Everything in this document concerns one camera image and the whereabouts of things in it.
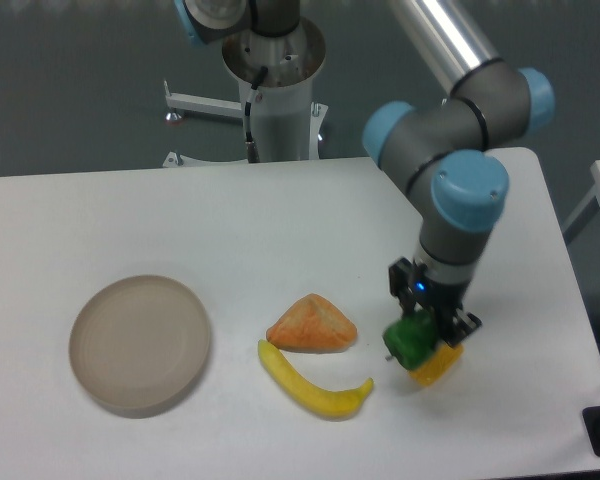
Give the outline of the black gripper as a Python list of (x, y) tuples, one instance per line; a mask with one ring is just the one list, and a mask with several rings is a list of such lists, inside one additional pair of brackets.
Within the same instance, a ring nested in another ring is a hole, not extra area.
[(450, 266), (431, 258), (402, 257), (389, 267), (389, 290), (411, 315), (419, 305), (429, 311), (439, 338), (455, 348), (482, 327), (479, 317), (464, 309), (465, 293), (473, 278), (473, 266)]

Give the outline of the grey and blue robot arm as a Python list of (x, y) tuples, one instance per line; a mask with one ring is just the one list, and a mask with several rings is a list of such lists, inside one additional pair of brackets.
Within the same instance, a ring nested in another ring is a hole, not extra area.
[[(179, 1), (190, 42), (220, 42), (239, 86), (237, 116), (251, 163), (317, 155), (312, 82), (326, 57), (320, 30), (296, 1)], [(393, 1), (390, 9), (446, 91), (436, 108), (380, 107), (362, 143), (420, 213), (411, 259), (389, 270), (405, 315), (429, 313), (437, 341), (456, 346), (479, 319), (464, 294), (508, 193), (509, 177), (488, 152), (548, 124), (555, 96), (534, 69), (514, 69), (453, 1)]]

